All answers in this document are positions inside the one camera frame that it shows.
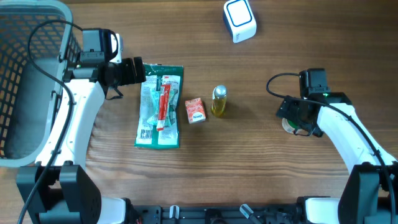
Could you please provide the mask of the yellow liquid bottle silver cap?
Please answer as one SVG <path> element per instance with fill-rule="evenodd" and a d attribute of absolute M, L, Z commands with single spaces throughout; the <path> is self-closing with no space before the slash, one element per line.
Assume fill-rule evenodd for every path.
<path fill-rule="evenodd" d="M 227 96 L 228 91 L 224 85 L 218 85 L 213 90 L 211 112 L 214 116 L 220 117 L 224 113 Z"/>

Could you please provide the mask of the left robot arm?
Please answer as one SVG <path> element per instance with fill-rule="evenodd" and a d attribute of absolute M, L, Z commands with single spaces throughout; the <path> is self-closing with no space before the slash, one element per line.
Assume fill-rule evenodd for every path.
<path fill-rule="evenodd" d="M 47 143 L 33 166 L 22 166 L 16 184 L 33 223 L 135 223 L 126 198 L 102 196 L 85 170 L 91 130 L 109 89 L 145 81 L 140 57 L 80 62 L 65 70 L 63 100 Z"/>

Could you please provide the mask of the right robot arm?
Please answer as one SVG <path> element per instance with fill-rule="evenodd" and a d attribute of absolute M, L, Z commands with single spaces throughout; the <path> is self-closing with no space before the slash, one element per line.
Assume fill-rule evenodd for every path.
<path fill-rule="evenodd" d="M 326 134 L 349 172 L 339 198 L 302 197 L 302 223 L 397 223 L 397 159 L 360 122 L 344 93 L 283 96 L 277 116 L 299 136 Z"/>

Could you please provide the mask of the red snack stick packet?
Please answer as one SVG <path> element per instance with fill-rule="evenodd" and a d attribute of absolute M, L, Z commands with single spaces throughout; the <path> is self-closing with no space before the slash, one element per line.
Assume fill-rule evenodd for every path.
<path fill-rule="evenodd" d="M 169 105 L 170 89 L 170 84 L 161 85 L 160 87 L 159 114 L 156 126 L 156 129 L 158 131 L 162 131 L 165 127 L 165 119 L 167 114 L 167 108 Z"/>

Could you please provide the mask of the small red patterned box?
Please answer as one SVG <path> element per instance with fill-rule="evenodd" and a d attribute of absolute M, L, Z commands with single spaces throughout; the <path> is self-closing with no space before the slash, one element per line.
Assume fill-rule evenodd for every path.
<path fill-rule="evenodd" d="M 185 101 L 185 107 L 190 124 L 206 120 L 205 109 L 201 98 L 195 98 Z"/>

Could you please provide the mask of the light green wipes sachet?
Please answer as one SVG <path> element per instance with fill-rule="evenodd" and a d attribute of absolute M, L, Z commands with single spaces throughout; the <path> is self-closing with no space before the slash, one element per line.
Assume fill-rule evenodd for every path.
<path fill-rule="evenodd" d="M 159 100 L 160 100 L 160 91 L 156 91 L 155 89 L 150 90 L 150 98 L 152 102 L 152 108 L 149 111 L 149 117 L 147 119 L 147 123 L 153 126 L 157 125 L 158 116 L 159 116 Z"/>

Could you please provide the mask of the green 3M gloves package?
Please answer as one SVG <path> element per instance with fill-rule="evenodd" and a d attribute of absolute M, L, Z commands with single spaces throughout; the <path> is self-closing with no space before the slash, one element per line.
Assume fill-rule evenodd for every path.
<path fill-rule="evenodd" d="M 139 123 L 134 145 L 151 149 L 175 149 L 180 146 L 178 107 L 183 83 L 183 67 L 176 65 L 145 64 L 146 81 L 141 84 Z M 160 91 L 161 85 L 170 84 L 169 105 L 165 127 L 158 131 L 147 123 L 152 108 L 150 90 Z"/>

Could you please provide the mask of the green lid white jar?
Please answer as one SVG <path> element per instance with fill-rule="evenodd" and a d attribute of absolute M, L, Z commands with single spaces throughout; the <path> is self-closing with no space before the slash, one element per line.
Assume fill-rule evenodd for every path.
<path fill-rule="evenodd" d="M 300 129 L 294 122 L 286 118 L 282 119 L 282 127 L 290 134 L 297 134 L 298 130 Z"/>

